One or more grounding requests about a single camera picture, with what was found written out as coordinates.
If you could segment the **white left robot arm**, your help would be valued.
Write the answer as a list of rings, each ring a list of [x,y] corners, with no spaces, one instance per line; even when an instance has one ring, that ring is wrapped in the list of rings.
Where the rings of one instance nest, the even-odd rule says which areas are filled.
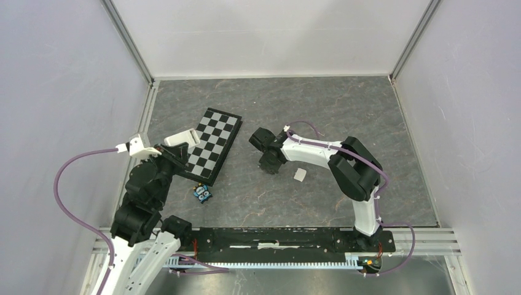
[[[97,232],[108,247],[97,294],[146,294],[166,261],[192,245],[189,222],[161,216],[173,176],[188,162],[189,148],[187,142],[144,147],[135,141],[118,148],[140,163],[130,171],[109,232]]]

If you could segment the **white remote control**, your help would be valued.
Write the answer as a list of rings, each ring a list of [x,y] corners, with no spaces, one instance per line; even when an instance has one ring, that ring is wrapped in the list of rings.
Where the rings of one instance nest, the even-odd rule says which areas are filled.
[[[194,128],[168,136],[164,139],[164,144],[169,147],[186,143],[188,148],[194,148],[200,144],[200,137]]]

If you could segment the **white battery cover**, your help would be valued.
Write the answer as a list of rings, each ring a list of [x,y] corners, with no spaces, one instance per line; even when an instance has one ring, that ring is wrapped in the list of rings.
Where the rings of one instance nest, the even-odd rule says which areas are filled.
[[[300,182],[303,182],[307,175],[307,171],[303,168],[298,168],[294,174],[294,179]]]

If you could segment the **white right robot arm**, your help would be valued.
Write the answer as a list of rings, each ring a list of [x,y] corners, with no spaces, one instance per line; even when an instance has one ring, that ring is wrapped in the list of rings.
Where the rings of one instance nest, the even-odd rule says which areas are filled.
[[[370,251],[379,244],[382,232],[376,197],[381,180],[388,179],[381,164],[355,137],[344,141],[320,141],[303,138],[285,127],[278,135],[258,128],[249,142],[262,156],[261,170],[277,174],[286,162],[303,162],[328,169],[339,189],[353,204],[355,244]]]

